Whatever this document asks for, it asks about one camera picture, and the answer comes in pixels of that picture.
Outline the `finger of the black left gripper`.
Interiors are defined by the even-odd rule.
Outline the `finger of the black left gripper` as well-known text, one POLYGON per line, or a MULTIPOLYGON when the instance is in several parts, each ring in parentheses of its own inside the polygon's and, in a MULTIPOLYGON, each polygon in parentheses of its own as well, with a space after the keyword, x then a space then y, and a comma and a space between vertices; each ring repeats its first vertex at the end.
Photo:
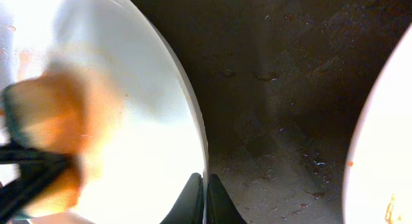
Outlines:
POLYGON ((1 164, 17 165, 16 179, 1 188, 1 222, 65 212, 76 205, 76 167, 69 154, 1 146, 1 164))

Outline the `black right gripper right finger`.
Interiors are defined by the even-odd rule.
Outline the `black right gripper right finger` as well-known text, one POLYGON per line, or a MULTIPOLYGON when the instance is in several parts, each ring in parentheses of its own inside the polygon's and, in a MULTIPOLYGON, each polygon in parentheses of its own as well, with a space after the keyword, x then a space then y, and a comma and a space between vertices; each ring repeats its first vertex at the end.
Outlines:
POLYGON ((236 209, 217 174, 209 176, 207 224, 247 224, 236 209))

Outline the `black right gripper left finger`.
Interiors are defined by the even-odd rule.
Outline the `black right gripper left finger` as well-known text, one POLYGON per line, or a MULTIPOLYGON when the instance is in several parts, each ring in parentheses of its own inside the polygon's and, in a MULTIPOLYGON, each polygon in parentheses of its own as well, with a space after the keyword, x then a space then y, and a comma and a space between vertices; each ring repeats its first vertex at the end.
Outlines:
POLYGON ((203 199, 203 179, 199 173, 193 173, 161 224, 202 224, 203 199))

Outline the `orange green sponge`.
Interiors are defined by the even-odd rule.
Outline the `orange green sponge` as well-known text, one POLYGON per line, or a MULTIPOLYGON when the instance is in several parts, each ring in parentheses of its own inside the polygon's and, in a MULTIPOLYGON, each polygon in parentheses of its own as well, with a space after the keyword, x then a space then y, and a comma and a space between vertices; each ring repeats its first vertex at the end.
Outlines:
POLYGON ((104 150, 121 125, 124 99, 105 75, 47 70, 1 92, 6 128, 24 147, 66 154, 74 162, 25 205, 32 217, 79 210, 104 181, 104 150))

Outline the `white plate with sauce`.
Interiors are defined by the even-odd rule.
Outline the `white plate with sauce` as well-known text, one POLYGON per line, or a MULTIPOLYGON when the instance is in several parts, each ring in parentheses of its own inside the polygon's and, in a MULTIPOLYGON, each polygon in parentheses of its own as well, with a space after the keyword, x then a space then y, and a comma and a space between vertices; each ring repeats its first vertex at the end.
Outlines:
MULTIPOLYGON (((207 141, 196 96, 167 41, 130 0, 1 0, 1 92, 47 70, 107 76, 124 99, 121 125, 103 148, 105 183, 79 210, 13 219, 161 223, 193 173, 204 195, 207 141)), ((19 145, 1 102, 1 146, 10 143, 19 145)), ((19 173, 1 164, 1 188, 19 173)))

